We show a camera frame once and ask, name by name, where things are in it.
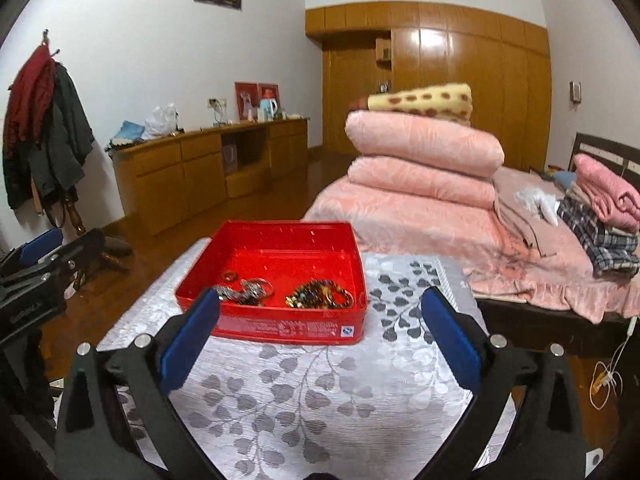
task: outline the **silver screw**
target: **silver screw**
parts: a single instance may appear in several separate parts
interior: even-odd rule
[[[549,347],[549,350],[551,350],[551,353],[556,357],[562,357],[564,355],[564,348],[562,348],[562,345],[559,345],[558,343],[553,343]]]
[[[133,344],[138,348],[146,348],[151,344],[151,336],[149,334],[140,334]]]
[[[507,338],[505,338],[505,336],[503,336],[502,334],[492,335],[489,338],[489,341],[494,348],[504,348],[505,346],[507,346]]]
[[[80,343],[78,345],[78,355],[87,355],[91,351],[91,345],[89,343]]]

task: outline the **red jacket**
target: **red jacket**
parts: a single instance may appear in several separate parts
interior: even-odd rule
[[[40,143],[42,118],[51,104],[56,65],[41,44],[15,77],[4,117],[3,147],[9,158],[21,140]]]

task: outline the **hanging clothes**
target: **hanging clothes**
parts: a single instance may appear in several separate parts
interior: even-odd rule
[[[66,68],[55,63],[52,101],[44,115],[40,143],[20,142],[13,158],[3,158],[4,180],[11,209],[32,196],[31,177],[45,206],[60,200],[62,191],[76,194],[84,177],[82,165],[93,149],[94,134],[76,87]]]
[[[18,142],[38,144],[44,115],[51,104],[55,63],[49,47],[41,44],[15,77],[4,116],[2,152],[11,158]]]

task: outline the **folded pink comforter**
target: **folded pink comforter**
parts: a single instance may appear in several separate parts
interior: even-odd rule
[[[574,156],[578,186],[589,196],[598,218],[612,227],[640,230],[640,193],[624,178],[589,155]]]
[[[490,182],[392,156],[361,156],[348,176],[350,182],[362,186],[494,208],[495,189]]]
[[[363,155],[388,155],[486,178],[504,162],[492,134],[468,126],[393,112],[349,114],[347,136]]]

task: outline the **white cloth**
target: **white cloth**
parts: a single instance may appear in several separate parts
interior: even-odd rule
[[[514,198],[524,204],[535,218],[544,218],[551,225],[558,227],[558,206],[559,200],[545,193],[539,187],[527,187],[517,192]]]

